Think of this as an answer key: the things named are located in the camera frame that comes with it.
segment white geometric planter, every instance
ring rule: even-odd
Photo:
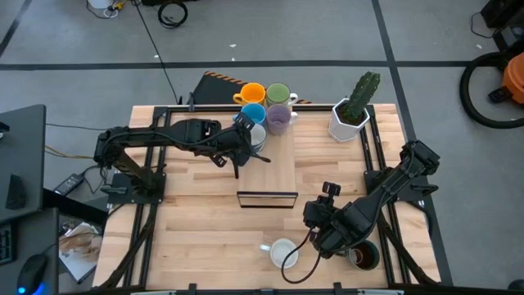
[[[329,135],[333,137],[339,143],[345,143],[350,140],[353,140],[357,137],[360,130],[366,125],[369,121],[368,110],[364,109],[364,120],[360,125],[354,126],[349,124],[344,124],[340,121],[337,115],[337,108],[342,103],[349,101],[349,98],[343,98],[339,101],[333,109],[331,109],[331,120],[329,121]]]

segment mug handle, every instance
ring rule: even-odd
[[[296,119],[298,119],[298,114],[294,111],[291,112],[291,119],[289,120],[289,125],[295,124]]]
[[[240,93],[236,93],[233,95],[233,101],[238,103],[239,105],[244,104],[244,100],[242,99],[242,95]]]
[[[287,105],[292,106],[297,102],[298,102],[298,95],[296,95],[296,93],[289,94],[289,102],[287,102]]]
[[[271,246],[268,245],[260,245],[260,250],[269,252],[271,251]]]

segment vacuum hose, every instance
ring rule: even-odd
[[[472,119],[476,122],[490,128],[495,129],[511,129],[524,126],[524,118],[510,121],[497,121],[484,117],[472,104],[472,99],[469,97],[469,80],[472,77],[473,71],[478,66],[492,66],[493,64],[500,63],[508,59],[507,53],[492,52],[485,55],[479,56],[474,59],[469,66],[466,66],[460,79],[460,102],[462,103],[464,110]]]

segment orange mug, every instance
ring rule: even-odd
[[[258,83],[248,83],[242,87],[240,93],[233,95],[233,101],[239,105],[246,105],[247,103],[264,104],[265,88]]]

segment computer mouse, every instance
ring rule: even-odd
[[[19,294],[33,294],[38,290],[38,286],[42,283],[46,265],[47,257],[45,254],[32,255],[25,261],[16,283],[16,290]]]

